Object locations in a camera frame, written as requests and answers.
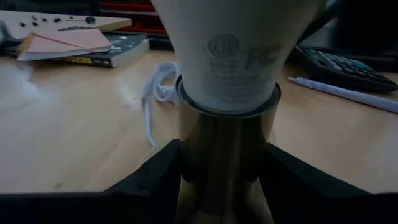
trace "pen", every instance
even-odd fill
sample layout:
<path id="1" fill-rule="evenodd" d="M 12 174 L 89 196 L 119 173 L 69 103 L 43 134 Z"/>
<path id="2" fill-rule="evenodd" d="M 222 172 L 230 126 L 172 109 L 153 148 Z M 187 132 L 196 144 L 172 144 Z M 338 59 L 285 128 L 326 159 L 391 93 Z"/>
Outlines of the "pen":
<path id="1" fill-rule="evenodd" d="M 314 90 L 322 91 L 332 95 L 340 96 L 349 100 L 364 103 L 375 108 L 398 113 L 398 102 L 394 100 L 388 100 L 378 96 L 372 96 L 366 93 L 360 93 L 358 91 L 346 90 L 344 88 L 327 85 L 324 83 L 316 82 L 302 77 L 289 77 L 289 80 Z"/>

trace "printed logo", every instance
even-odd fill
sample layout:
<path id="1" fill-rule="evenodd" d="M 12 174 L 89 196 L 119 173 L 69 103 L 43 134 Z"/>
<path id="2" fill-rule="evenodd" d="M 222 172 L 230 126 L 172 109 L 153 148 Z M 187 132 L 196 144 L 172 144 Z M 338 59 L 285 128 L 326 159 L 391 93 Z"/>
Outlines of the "printed logo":
<path id="1" fill-rule="evenodd" d="M 267 47 L 253 47 L 248 51 L 246 69 L 249 69 L 254 62 L 262 67 L 270 66 L 279 59 L 279 52 L 282 49 L 280 44 L 272 44 Z"/>
<path id="2" fill-rule="evenodd" d="M 229 58 L 239 51 L 239 39 L 231 34 L 216 35 L 208 43 L 210 52 L 218 58 Z"/>

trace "white cord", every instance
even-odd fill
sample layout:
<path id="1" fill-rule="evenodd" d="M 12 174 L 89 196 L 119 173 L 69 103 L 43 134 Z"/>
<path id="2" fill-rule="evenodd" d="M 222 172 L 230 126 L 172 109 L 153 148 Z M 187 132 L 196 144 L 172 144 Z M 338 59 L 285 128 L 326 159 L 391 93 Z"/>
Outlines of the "white cord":
<path id="1" fill-rule="evenodd" d="M 148 79 L 142 91 L 142 100 L 144 102 L 144 119 L 145 130 L 148 140 L 152 146 L 156 145 L 152 137 L 151 131 L 151 108 L 152 108 L 152 95 L 161 103 L 172 102 L 178 105 L 179 97 L 174 86 L 162 85 L 162 82 L 174 75 L 174 84 L 177 77 L 180 75 L 180 67 L 175 62 L 165 62 L 163 64 L 156 64 L 152 77 Z"/>

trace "paper cup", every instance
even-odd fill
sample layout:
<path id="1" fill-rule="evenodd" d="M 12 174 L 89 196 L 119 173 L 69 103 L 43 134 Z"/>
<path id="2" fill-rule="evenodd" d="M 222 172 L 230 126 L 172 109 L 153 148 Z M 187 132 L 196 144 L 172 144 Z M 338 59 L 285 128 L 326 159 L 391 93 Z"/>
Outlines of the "paper cup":
<path id="1" fill-rule="evenodd" d="M 187 94 L 240 113 L 271 95 L 319 0 L 152 0 L 182 66 Z"/>

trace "wooden desk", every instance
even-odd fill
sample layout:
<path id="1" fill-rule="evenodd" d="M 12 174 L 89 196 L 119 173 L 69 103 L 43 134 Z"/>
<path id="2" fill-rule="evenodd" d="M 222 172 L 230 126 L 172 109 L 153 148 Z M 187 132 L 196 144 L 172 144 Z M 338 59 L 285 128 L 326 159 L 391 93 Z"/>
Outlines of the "wooden desk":
<path id="1" fill-rule="evenodd" d="M 142 87 L 168 60 L 174 53 L 151 51 L 108 69 L 0 58 L 0 192 L 104 190 L 134 172 L 151 149 Z M 398 115 L 288 75 L 303 71 L 283 70 L 271 142 L 364 190 L 398 191 Z M 152 114 L 156 141 L 177 137 L 174 106 L 154 103 Z"/>
<path id="2" fill-rule="evenodd" d="M 131 19 L 128 18 L 111 18 L 95 16 L 96 22 L 94 24 L 87 24 L 86 22 L 65 21 L 69 20 L 69 15 L 36 13 L 36 12 L 16 12 L 16 11 L 2 11 L 0 10 L 0 21 L 7 24 L 11 35 L 14 38 L 25 38 L 30 32 L 55 31 L 62 28 L 83 26 L 96 27 L 100 30 L 115 30 L 126 27 L 132 24 Z M 87 16 L 73 16 L 74 20 L 85 20 Z M 55 18 L 60 18 L 61 22 L 54 23 Z M 26 24 L 26 27 L 21 27 L 20 22 Z M 33 26 L 32 23 L 38 23 L 38 26 Z"/>

